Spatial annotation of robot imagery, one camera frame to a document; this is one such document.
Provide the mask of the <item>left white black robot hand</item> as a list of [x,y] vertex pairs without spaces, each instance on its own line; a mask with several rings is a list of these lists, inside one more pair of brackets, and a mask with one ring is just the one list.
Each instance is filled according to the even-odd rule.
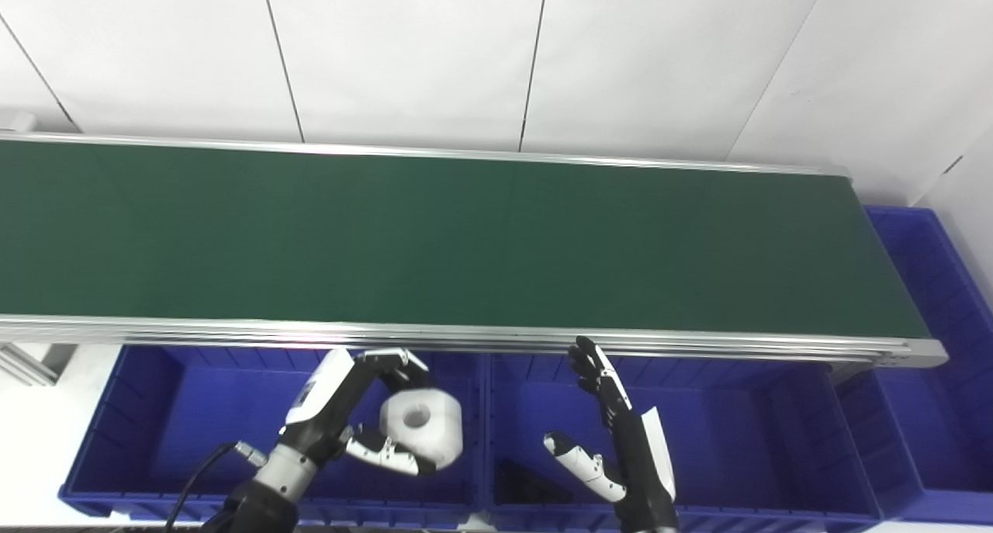
[[393,394],[433,384],[428,366],[407,349],[366,350],[356,356],[334,349],[326,353],[295,398],[276,448],[316,469],[347,454],[408,476],[436,473],[433,460],[415,454],[403,442],[375,427],[350,426],[352,412],[376,380]]

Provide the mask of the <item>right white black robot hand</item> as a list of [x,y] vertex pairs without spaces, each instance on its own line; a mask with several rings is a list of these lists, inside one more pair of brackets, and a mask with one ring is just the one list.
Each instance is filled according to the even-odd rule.
[[593,493],[613,505],[623,532],[677,532],[675,476],[659,411],[638,413],[609,357],[576,337],[569,364],[582,391],[595,396],[617,461],[595,454],[563,431],[547,431],[546,451]]

